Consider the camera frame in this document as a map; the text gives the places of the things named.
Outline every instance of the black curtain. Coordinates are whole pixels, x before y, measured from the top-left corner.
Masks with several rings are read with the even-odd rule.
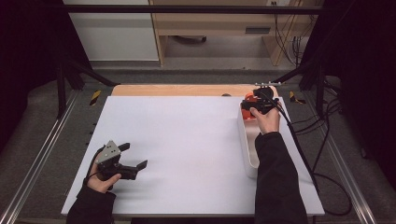
[[[63,1],[0,1],[0,152],[21,119],[29,91],[55,80],[61,59],[91,68],[68,13],[43,10],[48,3]],[[79,77],[75,69],[64,71]]]
[[[339,1],[326,1],[339,6]],[[339,17],[318,19],[302,63]],[[357,0],[322,56],[326,76],[341,79],[341,101],[361,144],[396,189],[396,1]]]

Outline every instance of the person's left hand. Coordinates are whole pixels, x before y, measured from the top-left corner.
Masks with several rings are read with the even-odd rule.
[[[106,193],[108,188],[114,185],[121,178],[121,174],[116,174],[111,176],[108,180],[102,181],[101,179],[99,179],[97,175],[93,175],[97,172],[98,172],[98,165],[94,162],[90,172],[91,177],[88,180],[87,186],[101,193]]]

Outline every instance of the table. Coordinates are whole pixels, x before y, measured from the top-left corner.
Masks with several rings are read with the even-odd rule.
[[[106,100],[62,214],[75,201],[93,154],[111,139],[117,145],[131,143],[121,154],[123,165],[148,160],[136,180],[120,180],[115,185],[115,216],[252,216],[256,180],[244,169],[236,118],[244,98],[240,95],[256,88],[117,86]],[[223,93],[235,96],[220,96]],[[301,166],[296,167],[307,214],[323,215],[312,180]]]

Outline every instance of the wooden cabinet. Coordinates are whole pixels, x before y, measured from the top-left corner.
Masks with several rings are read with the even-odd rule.
[[[267,1],[269,0],[243,2],[239,0],[149,0],[149,3],[158,6],[264,7],[267,6]],[[318,2],[315,0],[290,0],[289,7],[314,6]],[[260,35],[271,56],[273,65],[278,65],[283,54],[278,42],[284,42],[286,48],[293,36],[309,36],[315,25],[315,18],[309,15],[155,13],[152,14],[152,19],[161,64],[163,64],[169,35]]]

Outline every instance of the orange object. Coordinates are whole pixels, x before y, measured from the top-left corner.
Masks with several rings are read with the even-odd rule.
[[[255,97],[253,95],[253,92],[249,92],[248,94],[246,94],[245,100],[248,102],[257,102],[257,97]],[[256,118],[250,113],[249,110],[241,108],[241,111],[242,111],[243,119],[255,119]]]

